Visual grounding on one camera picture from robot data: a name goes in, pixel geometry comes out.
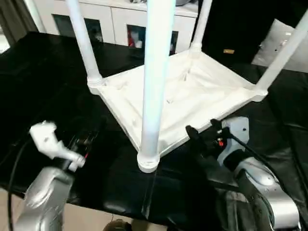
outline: glass cabinet door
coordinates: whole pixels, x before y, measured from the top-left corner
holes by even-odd
[[[46,31],[49,34],[75,37],[65,1],[35,0]],[[80,3],[91,40],[115,43],[111,8]]]
[[[119,45],[144,48],[147,12],[112,8],[115,42]],[[175,16],[170,53],[189,49],[195,18]]]
[[[60,35],[75,37],[73,26],[69,16],[52,14],[53,19],[58,27]],[[103,34],[100,25],[100,21],[97,19],[85,18],[86,27],[91,40],[103,42]]]
[[[134,48],[143,48],[145,46],[145,30],[144,26],[136,26],[127,24],[128,46]],[[178,31],[172,31],[170,53],[176,52]]]

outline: black cable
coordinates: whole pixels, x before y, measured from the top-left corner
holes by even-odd
[[[8,222],[9,222],[9,230],[10,231],[13,231],[14,228],[13,228],[13,213],[12,213],[12,187],[13,187],[13,182],[14,182],[14,177],[15,177],[15,173],[16,173],[16,169],[17,169],[17,165],[18,165],[18,162],[20,160],[20,157],[25,149],[25,147],[27,146],[27,144],[30,142],[31,140],[28,140],[26,141],[23,146],[20,148],[17,156],[16,156],[16,159],[15,159],[15,162],[14,162],[14,166],[13,166],[13,169],[12,169],[12,172],[11,172],[11,176],[10,176],[10,181],[9,181],[9,186],[8,186],[8,203],[7,203],[7,209],[8,209]]]

